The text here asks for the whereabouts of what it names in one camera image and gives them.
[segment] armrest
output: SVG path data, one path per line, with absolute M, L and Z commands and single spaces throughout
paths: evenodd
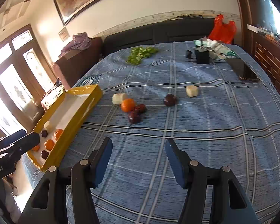
M 91 46 L 88 49 L 70 51 L 71 55 L 65 54 L 53 64 L 53 70 L 66 90 L 72 88 L 86 72 L 99 62 L 102 45 L 102 38 L 95 37 L 91 40 Z

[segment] yellow box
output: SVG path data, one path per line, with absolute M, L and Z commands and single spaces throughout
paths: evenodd
M 69 145 L 76 136 L 78 130 L 84 123 L 90 111 L 101 99 L 102 95 L 102 91 L 98 85 L 89 85 L 67 90 L 59 96 L 59 98 L 52 104 L 52 106 L 39 120 L 33 131 L 40 134 L 40 132 L 43 130 L 44 124 L 48 120 L 54 119 L 57 122 L 59 117 L 57 111 L 61 115 L 63 106 L 65 106 L 65 112 L 62 117 L 66 117 L 66 114 L 68 114 L 68 117 L 70 117 L 70 119 L 67 124 L 66 120 L 63 120 L 61 122 L 61 124 L 66 124 L 66 126 L 46 160 L 42 159 L 41 157 L 38 158 L 38 154 L 40 155 L 41 150 L 44 149 L 43 141 L 45 140 L 45 138 L 43 137 L 41 137 L 39 151 L 35 152 L 29 150 L 27 152 L 28 157 L 36 167 L 38 167 L 42 172 L 45 172 L 50 166 L 59 167 L 66 150 L 68 149 Z M 72 109 L 71 102 L 77 102 L 75 105 L 79 108 Z

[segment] red plastic bag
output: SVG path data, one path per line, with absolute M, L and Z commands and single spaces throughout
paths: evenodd
M 237 32 L 237 27 L 234 21 L 229 21 L 228 24 L 223 23 L 223 15 L 219 14 L 214 20 L 214 28 L 210 35 L 208 36 L 211 40 L 222 41 L 226 44 L 231 44 L 235 33 Z

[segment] silver screw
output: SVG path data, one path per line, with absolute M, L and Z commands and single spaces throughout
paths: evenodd
M 87 159 L 83 159 L 80 161 L 81 165 L 87 165 L 88 164 L 88 160 Z
M 191 161 L 190 161 L 190 164 L 191 164 L 192 166 L 197 166 L 199 163 L 198 163 L 196 160 L 191 160 Z
M 224 172 L 229 172 L 229 171 L 230 171 L 230 168 L 227 167 L 227 166 L 223 166 L 223 167 L 222 167 L 222 170 L 223 170 Z
M 55 167 L 55 166 L 49 167 L 49 172 L 54 172 L 55 170 L 56 170 L 56 167 Z

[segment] black sofa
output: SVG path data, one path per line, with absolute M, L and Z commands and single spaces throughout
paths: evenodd
M 105 57 L 121 49 L 145 44 L 193 41 L 208 36 L 213 27 L 213 18 L 199 16 L 148 24 L 109 35 L 104 40 L 102 54 Z

